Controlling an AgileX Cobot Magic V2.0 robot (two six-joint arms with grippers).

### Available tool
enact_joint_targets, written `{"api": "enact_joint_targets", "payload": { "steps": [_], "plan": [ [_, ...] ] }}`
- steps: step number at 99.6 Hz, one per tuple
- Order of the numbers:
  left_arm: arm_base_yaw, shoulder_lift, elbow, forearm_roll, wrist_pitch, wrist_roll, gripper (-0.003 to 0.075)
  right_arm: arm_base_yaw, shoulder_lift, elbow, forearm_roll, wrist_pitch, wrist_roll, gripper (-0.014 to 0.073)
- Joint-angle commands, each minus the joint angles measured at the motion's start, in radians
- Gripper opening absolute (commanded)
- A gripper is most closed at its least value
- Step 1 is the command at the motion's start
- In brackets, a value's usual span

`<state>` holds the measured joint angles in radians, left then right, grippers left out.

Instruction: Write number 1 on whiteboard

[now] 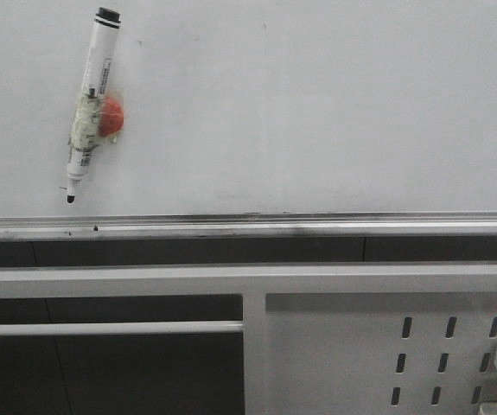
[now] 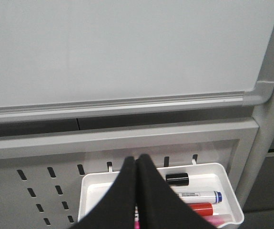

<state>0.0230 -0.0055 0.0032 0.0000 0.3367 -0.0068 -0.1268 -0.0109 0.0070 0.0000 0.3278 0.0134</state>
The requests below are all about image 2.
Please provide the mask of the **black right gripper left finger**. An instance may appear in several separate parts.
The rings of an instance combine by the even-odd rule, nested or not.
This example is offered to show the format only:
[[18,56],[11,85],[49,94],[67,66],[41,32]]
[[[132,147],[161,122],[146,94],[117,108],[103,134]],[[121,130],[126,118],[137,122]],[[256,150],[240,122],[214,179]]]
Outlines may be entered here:
[[125,158],[121,170],[98,204],[72,229],[133,229],[136,205],[136,164]]

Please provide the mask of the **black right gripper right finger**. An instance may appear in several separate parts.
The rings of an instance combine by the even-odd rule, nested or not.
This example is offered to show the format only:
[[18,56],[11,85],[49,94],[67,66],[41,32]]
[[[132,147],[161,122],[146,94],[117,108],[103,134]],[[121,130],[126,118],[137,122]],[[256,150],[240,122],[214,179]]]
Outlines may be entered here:
[[151,157],[136,160],[136,203],[142,229],[214,229],[170,188]]

